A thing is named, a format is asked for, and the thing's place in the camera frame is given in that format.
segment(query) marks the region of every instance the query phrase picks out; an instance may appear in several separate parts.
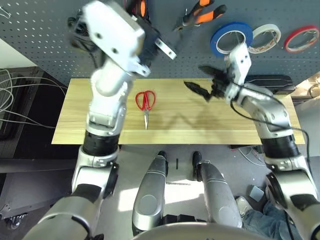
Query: red tape roll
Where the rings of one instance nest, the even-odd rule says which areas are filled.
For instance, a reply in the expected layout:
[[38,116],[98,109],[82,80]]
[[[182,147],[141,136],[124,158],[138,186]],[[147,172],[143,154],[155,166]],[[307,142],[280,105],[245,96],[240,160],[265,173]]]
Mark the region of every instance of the red tape roll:
[[[294,39],[296,36],[298,36],[298,35],[300,35],[302,33],[306,33],[306,32],[309,32],[309,31],[314,31],[315,32],[315,34],[314,34],[314,36],[313,36],[313,38],[311,40],[307,41],[302,46],[298,46],[298,47],[295,47],[295,48],[290,48],[289,47],[289,44],[292,41],[292,39]],[[319,28],[317,26],[315,26],[315,25],[304,26],[304,27],[301,27],[301,28],[295,30],[293,33],[291,33],[286,38],[286,40],[284,41],[284,48],[289,53],[300,53],[300,52],[306,50],[307,48],[311,47],[313,44],[315,44],[318,41],[319,37],[320,37],[320,31],[319,31]]]

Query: blue tape roll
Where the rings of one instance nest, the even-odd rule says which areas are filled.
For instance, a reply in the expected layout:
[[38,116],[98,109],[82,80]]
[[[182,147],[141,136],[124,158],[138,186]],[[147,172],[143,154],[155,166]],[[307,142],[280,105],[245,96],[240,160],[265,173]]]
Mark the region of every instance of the blue tape roll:
[[218,49],[218,41],[223,35],[230,32],[235,32],[235,31],[243,34],[245,43],[248,47],[251,45],[254,38],[252,28],[244,22],[239,22],[239,21],[230,22],[220,27],[212,35],[212,38],[210,40],[210,48],[211,48],[211,51],[214,53],[214,55],[216,55],[217,57],[224,57],[225,54],[229,54],[231,52],[227,50]]

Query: wooden table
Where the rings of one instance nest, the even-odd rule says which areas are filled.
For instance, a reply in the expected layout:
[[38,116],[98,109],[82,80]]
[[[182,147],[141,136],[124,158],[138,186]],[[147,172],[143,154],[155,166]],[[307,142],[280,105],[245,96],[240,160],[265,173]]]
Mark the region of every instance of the wooden table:
[[[137,79],[128,97],[127,115],[120,144],[261,144],[254,123],[237,115],[222,99],[207,103],[184,85],[185,79]],[[208,79],[188,79],[208,90]],[[156,103],[145,130],[144,114],[135,103],[138,92],[153,90]],[[278,96],[286,106],[291,124],[299,121],[291,97]],[[55,129],[53,144],[82,144],[88,104],[92,98],[88,79],[71,79]],[[295,131],[297,144],[303,144]]]

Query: pegboard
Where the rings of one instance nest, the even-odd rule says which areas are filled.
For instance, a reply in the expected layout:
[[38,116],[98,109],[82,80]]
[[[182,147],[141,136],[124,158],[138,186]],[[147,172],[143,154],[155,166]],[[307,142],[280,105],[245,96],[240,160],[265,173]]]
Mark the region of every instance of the pegboard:
[[[40,68],[63,84],[70,78],[88,78],[94,70],[87,52],[72,48],[68,41],[67,18],[74,17],[88,0],[3,0],[2,7],[12,14],[10,19],[0,16],[0,38],[25,55]],[[179,35],[172,32],[185,9],[192,8],[196,0],[149,0],[152,25],[158,29],[164,42],[180,49],[171,60],[160,52],[152,63],[149,78],[206,78],[198,65],[211,65],[223,69],[221,57],[211,52],[209,42],[222,25],[239,21],[253,29],[264,24],[275,24],[282,37],[277,46],[261,53],[251,54],[250,74],[284,74],[297,85],[320,71],[320,41],[301,53],[288,53],[283,49],[287,36],[306,25],[320,25],[319,0],[216,0],[208,10],[221,4],[227,12],[220,18],[203,23]]]

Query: floor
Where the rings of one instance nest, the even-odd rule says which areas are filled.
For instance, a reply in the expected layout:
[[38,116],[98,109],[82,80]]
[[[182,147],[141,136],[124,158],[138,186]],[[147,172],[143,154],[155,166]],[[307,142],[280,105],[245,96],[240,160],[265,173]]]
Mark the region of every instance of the floor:
[[[165,189],[164,214],[186,214],[206,220],[204,188],[201,182],[192,179],[192,153],[200,151],[205,160],[210,160],[224,175],[234,196],[247,195],[248,187],[256,185],[264,189],[266,167],[248,162],[237,150],[226,145],[124,145],[117,162],[119,177],[114,195],[102,204],[96,234],[103,233],[108,240],[128,240],[132,238],[132,208],[138,187],[154,156],[164,150],[169,161],[169,172]],[[258,163],[253,155],[248,157]],[[313,172],[320,170],[320,161],[311,162]],[[320,176],[314,174],[316,185],[320,186]],[[249,198],[254,208],[262,206]],[[33,211],[17,230],[7,230],[0,221],[0,240],[20,240],[48,209]]]

